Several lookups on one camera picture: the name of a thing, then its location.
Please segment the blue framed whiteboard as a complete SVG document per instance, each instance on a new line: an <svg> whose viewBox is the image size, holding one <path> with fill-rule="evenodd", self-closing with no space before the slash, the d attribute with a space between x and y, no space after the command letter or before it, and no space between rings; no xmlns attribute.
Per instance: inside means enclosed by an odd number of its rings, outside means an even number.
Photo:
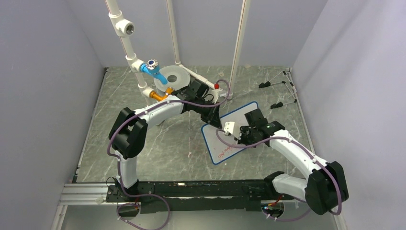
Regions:
<svg viewBox="0 0 406 230"><path fill-rule="evenodd" d="M245 118L245 114L252 110L258 109L258 107L259 107L258 103L256 101L252 101L238 109L235 109L231 112L228 112L225 115L220 116L220 121L223 126L225 125L225 122L229 121L236 122L237 124L242 126L247 126L248 123ZM201 127L201 132L203 135L203 139L208 154L214 165L218 165L223 161L233 157L237 153L243 151L243 149L234 148L224 144L222 140L232 145L235 145L237 142L234 140L234 137L232 135L226 136L222 132L219 132L221 139L218 139L216 135L216 130L217 130L216 127L209 124L205 124Z"/></svg>

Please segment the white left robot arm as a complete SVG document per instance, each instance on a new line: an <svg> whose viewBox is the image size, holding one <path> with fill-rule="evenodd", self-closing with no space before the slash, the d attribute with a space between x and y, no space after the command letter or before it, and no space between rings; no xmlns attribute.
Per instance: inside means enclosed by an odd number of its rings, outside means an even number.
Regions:
<svg viewBox="0 0 406 230"><path fill-rule="evenodd" d="M151 127L193 111L206 124L222 128L219 115L222 103L214 92L209 91L209 86L198 79L178 90L168 87L164 95L151 91L149 96L156 103L137 110L123 108L108 135L107 154L117 159L115 183L119 187L119 196L125 201L132 201L137 196L137 157L145 146L147 132Z"/></svg>

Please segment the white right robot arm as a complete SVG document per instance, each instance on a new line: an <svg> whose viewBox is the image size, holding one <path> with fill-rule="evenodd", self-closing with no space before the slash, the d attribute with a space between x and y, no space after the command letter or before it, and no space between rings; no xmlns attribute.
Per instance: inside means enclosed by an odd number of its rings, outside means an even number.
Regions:
<svg viewBox="0 0 406 230"><path fill-rule="evenodd" d="M290 161L304 176L297 178L277 171L264 181L264 194L270 199L280 194L305 201L318 215L337 209L349 198L345 173L337 161L328 162L299 143L277 121L269 122L260 109L245 114L246 126L241 126L236 137L238 144L256 147L259 143L273 148Z"/></svg>

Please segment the orange brass faucet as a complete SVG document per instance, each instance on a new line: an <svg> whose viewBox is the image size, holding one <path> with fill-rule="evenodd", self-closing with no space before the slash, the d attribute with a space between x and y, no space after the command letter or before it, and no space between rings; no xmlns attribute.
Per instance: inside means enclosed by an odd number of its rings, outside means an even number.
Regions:
<svg viewBox="0 0 406 230"><path fill-rule="evenodd" d="M172 87L168 87L162 95L157 93L155 90L152 90L149 94L149 98L155 99L160 102L170 96L173 92L174 89Z"/></svg>

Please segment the clear round plate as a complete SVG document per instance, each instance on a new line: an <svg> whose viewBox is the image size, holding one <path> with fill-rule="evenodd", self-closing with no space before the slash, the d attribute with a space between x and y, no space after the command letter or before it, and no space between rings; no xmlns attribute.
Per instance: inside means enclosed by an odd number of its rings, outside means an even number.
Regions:
<svg viewBox="0 0 406 230"><path fill-rule="evenodd" d="M167 84L163 85L160 80L154 79L156 88L162 92L164 92L168 87L171 87L174 90L179 90L185 86L188 86L191 81L189 73L180 66L165 66L160 69L160 73L168 81Z"/></svg>

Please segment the blue faucet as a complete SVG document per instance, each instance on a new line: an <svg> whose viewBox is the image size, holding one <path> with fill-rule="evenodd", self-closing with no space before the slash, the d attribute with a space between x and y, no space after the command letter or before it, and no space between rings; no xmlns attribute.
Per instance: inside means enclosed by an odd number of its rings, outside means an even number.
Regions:
<svg viewBox="0 0 406 230"><path fill-rule="evenodd" d="M157 79L162 85L168 84L168 80L160 73L159 62L155 59L150 59L143 63L139 69L143 73L147 73Z"/></svg>

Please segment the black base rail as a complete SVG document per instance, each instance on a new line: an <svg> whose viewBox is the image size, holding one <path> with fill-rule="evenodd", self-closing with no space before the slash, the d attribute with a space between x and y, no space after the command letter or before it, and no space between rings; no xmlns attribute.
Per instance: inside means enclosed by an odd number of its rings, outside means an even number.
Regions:
<svg viewBox="0 0 406 230"><path fill-rule="evenodd" d="M233 210L260 211L262 206L285 200L292 196L272 192L264 180L211 180L211 181L145 181L126 196L113 183L108 186L106 202L140 204L142 214L166 211Z"/></svg>

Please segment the white PVC pipe frame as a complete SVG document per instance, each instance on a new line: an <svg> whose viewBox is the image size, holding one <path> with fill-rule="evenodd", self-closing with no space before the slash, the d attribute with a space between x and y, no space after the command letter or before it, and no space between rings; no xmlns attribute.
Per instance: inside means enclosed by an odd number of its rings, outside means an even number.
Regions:
<svg viewBox="0 0 406 230"><path fill-rule="evenodd" d="M117 1L106 0L105 4L106 4L107 10L108 10L108 16L111 21L111 24L114 28L116 35L119 37L123 50L125 52L125 59L128 63L128 66L130 67L130 70L136 76L140 93L146 99L146 102L150 103L150 102L152 102L152 98L149 98L149 94L153 89L148 86L148 84L146 83L146 81L142 75L143 72L141 72L139 70L140 66L145 62L137 57L136 53L134 52L131 41L130 41L130 36L134 33L135 26L131 21L127 20L123 16L123 13L119 9ZM240 59L240 55L241 55L250 5L251 5L250 0L242 1L241 14L240 14L239 25L238 25L238 30L237 30L237 39L236 39L233 62L232 62L232 67L231 67L231 75L230 75L230 79L229 79L229 83L228 83L229 87L227 89L226 98L224 98L225 100L231 100L233 97L232 90L234 89L234 85L235 85L235 81L236 81L237 68L239 65L239 59ZM184 65L182 65L181 60L180 60L180 50L179 50L179 46L178 46L177 33L176 33L176 23L175 23L175 17L174 17L173 1L167 0L166 6L167 6L167 11L168 11L168 16L169 16L169 27L170 27L172 46L173 46L174 57L175 57L175 65L184 68L189 73L189 75L191 75L193 78L198 79L198 80L202 81L203 83L207 84L211 90L214 89L214 83L211 83L207 78L203 77L202 75L200 75L200 74L192 71L191 69L185 67Z"/></svg>

